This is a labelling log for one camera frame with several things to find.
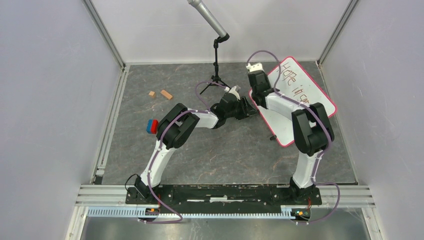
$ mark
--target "wooden block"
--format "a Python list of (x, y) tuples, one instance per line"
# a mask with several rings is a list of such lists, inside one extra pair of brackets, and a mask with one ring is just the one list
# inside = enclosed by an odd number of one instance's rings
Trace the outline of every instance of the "wooden block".
[(149, 95), (152, 99), (154, 99), (154, 98), (156, 97), (156, 92), (154, 92), (154, 91), (150, 91), (150, 92), (148, 93), (148, 95)]
[(167, 92), (167, 91), (165, 91), (165, 90), (160, 91), (160, 93), (161, 93), (163, 96), (165, 96), (165, 98), (167, 98), (168, 100), (171, 100), (171, 99), (173, 98), (173, 96), (172, 96), (169, 92)]

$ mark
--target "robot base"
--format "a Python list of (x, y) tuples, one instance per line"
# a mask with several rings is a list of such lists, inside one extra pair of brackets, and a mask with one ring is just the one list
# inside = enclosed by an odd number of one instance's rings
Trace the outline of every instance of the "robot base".
[[(320, 190), (314, 185), (296, 189), (277, 184), (159, 185), (160, 199), (180, 214), (257, 214), (281, 213), (281, 205), (322, 205)], [(126, 204), (157, 204), (146, 200), (135, 187), (128, 188)], [(160, 207), (160, 213), (171, 213)]]

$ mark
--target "microphone stand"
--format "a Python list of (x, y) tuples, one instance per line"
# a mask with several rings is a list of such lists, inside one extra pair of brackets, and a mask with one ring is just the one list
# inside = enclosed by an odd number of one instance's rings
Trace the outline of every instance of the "microphone stand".
[[(210, 77), (210, 79), (212, 80), (213, 83), (217, 83), (217, 84), (221, 84), (225, 87), (229, 87), (225, 82), (222, 81), (221, 77), (218, 75), (218, 71), (220, 70), (220, 67), (218, 66), (218, 45), (219, 43), (225, 42), (230, 38), (230, 35), (228, 35), (228, 33), (224, 36), (224, 37), (218, 37), (217, 39), (215, 39), (213, 41), (213, 48), (215, 49), (215, 62), (213, 63), (213, 65), (215, 66), (215, 75), (212, 75), (212, 77)], [(201, 92), (200, 94), (202, 94), (206, 89), (209, 88), (209, 86), (217, 86), (213, 83), (209, 83)]]

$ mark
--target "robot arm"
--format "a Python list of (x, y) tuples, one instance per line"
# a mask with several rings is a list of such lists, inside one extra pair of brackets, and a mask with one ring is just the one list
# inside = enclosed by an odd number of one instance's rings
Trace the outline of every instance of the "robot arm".
[[(248, 78), (252, 87), (252, 99), (258, 106), (275, 111), (293, 123), (294, 143), (299, 149), (296, 171), (290, 181), (297, 190), (313, 185), (314, 164), (317, 155), (328, 145), (327, 137), (319, 125), (314, 126), (316, 119), (303, 107), (278, 96), (271, 87), (267, 74), (260, 63), (248, 65)], [(331, 140), (334, 140), (333, 129), (324, 106), (317, 102), (309, 106), (319, 117)]]
[[(239, 95), (240, 87), (226, 89), (226, 93), (219, 103), (212, 106), (211, 111), (198, 111), (189, 109), (182, 103), (178, 103), (174, 108), (160, 121), (157, 127), (156, 144), (153, 154), (145, 170), (135, 180), (135, 188), (145, 198), (148, 199), (150, 190), (148, 188), (148, 177), (151, 187), (159, 185), (162, 173), (168, 164), (172, 154), (181, 147), (189, 138), (194, 128), (217, 129), (221, 127), (228, 118), (238, 120), (247, 118), (256, 114), (256, 111), (250, 106), (244, 96)], [(191, 111), (183, 115), (176, 123), (173, 123), (165, 135), (161, 145), (161, 137), (165, 129), (181, 113)]]

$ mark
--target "cable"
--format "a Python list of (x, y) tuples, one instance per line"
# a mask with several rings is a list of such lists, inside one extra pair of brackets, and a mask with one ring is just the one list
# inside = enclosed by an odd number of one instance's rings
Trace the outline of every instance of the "cable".
[(150, 165), (148, 166), (147, 169), (147, 186), (148, 189), (150, 190), (151, 194), (153, 195), (153, 197), (157, 200), (158, 203), (160, 203), (161, 205), (163, 205), (165, 208), (167, 208), (169, 211), (173, 212), (174, 214), (176, 214), (179, 219), (178, 220), (169, 220), (169, 221), (144, 221), (144, 223), (146, 224), (175, 224), (175, 223), (179, 223), (183, 220), (183, 216), (181, 214), (179, 214), (177, 211), (175, 211), (174, 209), (172, 209), (170, 206), (166, 205), (153, 191), (152, 188), (152, 182), (150, 180), (150, 172), (152, 171), (152, 167), (153, 167), (153, 163), (156, 160), (156, 157), (159, 154), (159, 151), (162, 148), (162, 145), (164, 143), (164, 137), (165, 134), (168, 132), (168, 130), (171, 128), (171, 126), (178, 121), (178, 119), (180, 119), (182, 116), (184, 116), (185, 114), (188, 113), (203, 113), (203, 114), (208, 114), (208, 111), (199, 111), (199, 110), (187, 110), (187, 111), (183, 111), (182, 113), (180, 113), (176, 118), (174, 118), (169, 124), (168, 126), (165, 128), (165, 130), (163, 131), (162, 135), (160, 136), (160, 143), (159, 143), (159, 148), (158, 150), (154, 153), (154, 156), (150, 162)]
[(126, 190), (127, 192), (128, 192), (127, 183), (128, 183), (128, 181), (129, 181), (132, 177), (134, 177), (134, 176), (140, 177), (137, 173), (134, 173), (133, 175), (129, 176), (129, 178), (126, 180), (125, 185), (124, 185), (125, 190)]
[(305, 105), (305, 104), (303, 104), (303, 103), (300, 103), (299, 101), (296, 101), (296, 100), (294, 100), (294, 99), (292, 99), (292, 98), (290, 98), (290, 97), (288, 97), (288, 96), (285, 96), (285, 95), (283, 95), (283, 94), (281, 94), (281, 93), (279, 93), (278, 91), (277, 91), (277, 88), (276, 88), (276, 86), (277, 86), (277, 83), (278, 83), (278, 81), (280, 80), (280, 76), (281, 76), (281, 64), (280, 64), (280, 61), (278, 60), (278, 58), (277, 58), (277, 56), (274, 54), (274, 53), (272, 53), (272, 52), (270, 52), (270, 51), (268, 51), (268, 50), (258, 50), (258, 51), (255, 51), (248, 59), (247, 59), (247, 62), (246, 62), (246, 65), (247, 64), (249, 64), (249, 62), (250, 62), (250, 60), (253, 58), (253, 56), (255, 56), (256, 54), (258, 54), (258, 53), (267, 53), (267, 54), (269, 54), (269, 55), (271, 55), (272, 57), (274, 57), (274, 59), (276, 60), (276, 62), (277, 62), (277, 64), (278, 64), (278, 76), (277, 76), (277, 79), (275, 80), (275, 83), (274, 83), (274, 86), (273, 86), (273, 90), (274, 90), (274, 93), (275, 94), (277, 94), (279, 97), (281, 97), (281, 98), (283, 98), (283, 99), (285, 99), (285, 100), (287, 100), (287, 101), (289, 101), (289, 102), (291, 102), (291, 103), (294, 103), (294, 104), (296, 104), (296, 105), (298, 105), (298, 106), (300, 106), (300, 107), (302, 107), (302, 108), (304, 108), (304, 109), (306, 109), (314, 118), (315, 118), (315, 121), (316, 121), (316, 123), (322, 128), (322, 130), (324, 131), (324, 134), (325, 134), (325, 136), (326, 136), (326, 138), (327, 138), (327, 142), (328, 142), (328, 145), (327, 145), (327, 147), (322, 151), (322, 152), (320, 152), (317, 156), (316, 156), (316, 159), (315, 159), (315, 164), (314, 164), (314, 166), (313, 166), (313, 170), (312, 170), (312, 176), (311, 176), (311, 178), (310, 178), (310, 180), (311, 180), (311, 182), (314, 184), (314, 185), (316, 185), (316, 186), (324, 186), (324, 185), (333, 185), (333, 186), (335, 186), (335, 188), (337, 189), (337, 201), (335, 202), (335, 205), (334, 205), (334, 208), (330, 211), (330, 213), (328, 213), (326, 216), (323, 216), (323, 217), (321, 217), (321, 218), (319, 218), (319, 219), (316, 219), (316, 220), (313, 220), (313, 221), (309, 221), (309, 222), (301, 222), (301, 224), (304, 224), (304, 225), (309, 225), (309, 224), (312, 224), (312, 223), (316, 223), (316, 222), (320, 222), (320, 221), (322, 221), (322, 220), (325, 220), (325, 219), (327, 219), (328, 217), (330, 217), (331, 215), (333, 215), (333, 213), (336, 211), (336, 209), (337, 209), (337, 207), (339, 206), (339, 202), (340, 202), (340, 197), (341, 197), (341, 193), (340, 193), (340, 188), (339, 188), (339, 186), (335, 183), (335, 182), (325, 182), (325, 183), (317, 183), (317, 182), (315, 182), (315, 179), (316, 179), (316, 174), (317, 174), (317, 170), (318, 170), (318, 166), (320, 165), (320, 161), (321, 161), (321, 158), (323, 157), (323, 155), (330, 149), (330, 147), (332, 146), (332, 141), (331, 141), (331, 137), (330, 137), (330, 134), (329, 134), (329, 132), (327, 131), (327, 129), (326, 129), (326, 127), (324, 126), (324, 124), (323, 124), (323, 122), (320, 120), (320, 118), (315, 114), (315, 112), (314, 111), (312, 111), (312, 109), (310, 109), (307, 105)]
[(309, 218), (306, 218), (306, 217), (304, 217), (304, 216), (302, 216), (302, 215), (299, 215), (299, 217), (301, 217), (302, 219), (304, 219), (304, 220), (306, 220), (306, 221), (309, 221)]
[(309, 209), (311, 209), (311, 207), (312, 207), (311, 198), (310, 198), (310, 197), (308, 197), (308, 198), (307, 198), (307, 208), (306, 208), (306, 211), (308, 211)]
[(200, 94), (198, 93), (198, 86), (200, 84), (215, 84), (223, 89), (225, 89), (226, 87), (224, 85), (221, 85), (219, 83), (213, 82), (213, 81), (201, 81), (199, 82), (196, 87), (194, 87), (194, 92), (196, 93), (197, 98), (206, 106), (207, 110), (210, 112), (211, 111), (211, 107), (209, 107), (209, 105), (206, 103), (206, 101), (200, 96)]

